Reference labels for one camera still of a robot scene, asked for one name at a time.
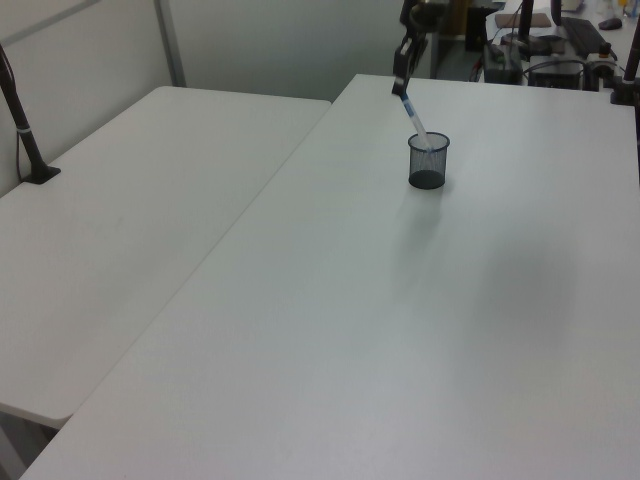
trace floor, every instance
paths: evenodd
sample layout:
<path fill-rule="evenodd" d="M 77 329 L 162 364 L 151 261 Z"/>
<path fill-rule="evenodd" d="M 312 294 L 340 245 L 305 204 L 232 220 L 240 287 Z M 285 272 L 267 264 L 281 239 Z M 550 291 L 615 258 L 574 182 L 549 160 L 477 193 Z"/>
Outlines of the floor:
<path fill-rule="evenodd" d="M 440 38 L 436 78 L 441 80 L 469 81 L 473 64 L 482 52 L 467 52 L 464 40 Z"/>

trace white wall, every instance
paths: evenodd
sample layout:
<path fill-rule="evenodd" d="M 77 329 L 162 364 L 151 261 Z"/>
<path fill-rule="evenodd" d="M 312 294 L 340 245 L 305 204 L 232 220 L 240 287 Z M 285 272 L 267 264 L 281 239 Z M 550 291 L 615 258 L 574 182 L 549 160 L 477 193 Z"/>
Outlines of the white wall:
<path fill-rule="evenodd" d="M 356 73 L 391 75 L 404 35 L 402 0 L 167 1 L 189 87 L 333 101 Z"/>
<path fill-rule="evenodd" d="M 153 0 L 100 0 L 5 51 L 47 163 L 171 83 Z M 17 185 L 14 156 L 15 125 L 0 97 L 0 196 Z"/>

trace computer mouse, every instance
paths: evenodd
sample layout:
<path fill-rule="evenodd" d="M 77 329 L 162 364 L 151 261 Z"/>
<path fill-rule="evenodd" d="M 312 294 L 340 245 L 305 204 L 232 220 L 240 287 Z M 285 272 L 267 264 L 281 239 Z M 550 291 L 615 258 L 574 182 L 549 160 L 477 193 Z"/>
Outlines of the computer mouse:
<path fill-rule="evenodd" d="M 622 20 L 613 17 L 609 20 L 605 20 L 604 22 L 600 22 L 598 24 L 598 28 L 600 30 L 617 30 L 619 28 L 622 28 Z"/>

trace table surface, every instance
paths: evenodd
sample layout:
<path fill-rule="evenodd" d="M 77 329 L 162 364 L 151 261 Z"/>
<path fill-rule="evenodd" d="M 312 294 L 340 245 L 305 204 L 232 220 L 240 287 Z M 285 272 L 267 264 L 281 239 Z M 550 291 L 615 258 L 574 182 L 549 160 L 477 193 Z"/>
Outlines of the table surface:
<path fill-rule="evenodd" d="M 513 13 L 518 9 L 520 0 L 508 0 L 502 11 L 496 13 Z M 543 11 L 547 13 L 547 16 L 551 19 L 551 10 L 549 8 L 549 0 L 538 0 L 535 2 L 534 11 Z M 494 17 L 496 13 L 493 13 L 486 18 L 486 30 L 487 38 L 491 39 L 496 34 L 498 28 L 495 25 Z M 633 34 L 636 28 L 636 20 L 628 17 L 622 18 L 622 28 L 619 30 L 600 30 L 598 29 L 598 23 L 603 21 L 605 17 L 598 13 L 597 0 L 585 0 L 582 8 L 577 12 L 562 12 L 563 17 L 577 17 L 584 18 L 593 23 L 593 26 L 598 30 L 598 33 L 607 42 L 611 43 L 611 48 L 618 56 L 618 65 L 626 67 L 627 59 L 629 58 L 629 50 L 631 49 L 631 42 L 633 40 Z M 494 43 L 500 43 L 502 35 L 509 33 L 510 29 L 502 29 Z M 558 35 L 563 38 L 567 38 L 567 34 L 563 27 L 558 27 L 555 24 L 550 28 L 532 28 L 531 35 Z"/>
<path fill-rule="evenodd" d="M 351 82 L 25 480 L 637 476 L 632 112 L 412 80 L 451 138 L 421 191 L 392 82 Z"/>
<path fill-rule="evenodd" d="M 163 87 L 0 199 L 0 410 L 60 427 L 328 107 Z"/>

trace black device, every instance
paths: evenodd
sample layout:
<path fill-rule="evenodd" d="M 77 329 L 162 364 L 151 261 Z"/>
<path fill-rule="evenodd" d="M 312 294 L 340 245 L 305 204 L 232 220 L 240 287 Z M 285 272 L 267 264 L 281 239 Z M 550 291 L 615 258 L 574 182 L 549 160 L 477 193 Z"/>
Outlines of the black device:
<path fill-rule="evenodd" d="M 518 33 L 505 35 L 501 40 L 505 45 L 512 43 L 518 45 L 520 53 L 527 59 L 535 55 L 551 55 L 552 53 L 551 45 L 548 41 L 529 35 L 531 17 L 533 16 L 533 2 L 534 0 L 522 0 Z M 562 0 L 551 0 L 551 18 L 556 25 L 562 25 Z"/>
<path fill-rule="evenodd" d="M 42 160 L 40 150 L 36 144 L 36 139 L 31 131 L 31 126 L 27 121 L 27 116 L 25 115 L 22 104 L 20 103 L 20 98 L 18 97 L 18 91 L 16 89 L 16 81 L 13 77 L 13 71 L 11 70 L 9 59 L 4 53 L 2 45 L 0 45 L 0 87 L 2 88 L 2 93 L 7 101 L 9 110 L 11 111 L 13 121 L 16 124 L 18 135 L 20 135 L 24 149 L 27 151 L 27 155 L 31 162 L 31 174 L 26 176 L 22 181 L 42 185 L 47 180 L 50 180 L 59 174 L 60 169 L 50 167 L 44 163 L 44 160 Z"/>
<path fill-rule="evenodd" d="M 406 34 L 393 58 L 394 95 L 406 93 L 411 75 L 427 48 L 426 34 L 438 31 L 449 8 L 450 0 L 404 0 L 400 23 Z"/>
<path fill-rule="evenodd" d="M 561 63 L 554 57 L 536 56 L 531 58 L 529 70 L 530 87 L 580 90 L 582 65 L 579 63 Z"/>
<path fill-rule="evenodd" d="M 600 30 L 618 30 L 622 28 L 622 20 L 618 17 L 613 17 L 608 20 L 604 20 L 598 24 Z"/>
<path fill-rule="evenodd" d="M 614 77 L 613 92 L 611 92 L 611 103 L 616 105 L 635 105 L 638 108 L 640 104 L 640 85 L 636 80 L 638 72 L 638 63 L 640 62 L 640 22 L 636 24 L 636 30 L 633 34 L 631 49 L 629 50 L 629 59 L 625 68 L 624 76 Z"/>
<path fill-rule="evenodd" d="M 587 58 L 590 53 L 599 53 L 601 45 L 606 43 L 589 20 L 563 18 L 562 26 L 579 57 Z"/>
<path fill-rule="evenodd" d="M 515 45 L 485 45 L 482 62 L 485 83 L 522 83 L 522 62 Z"/>

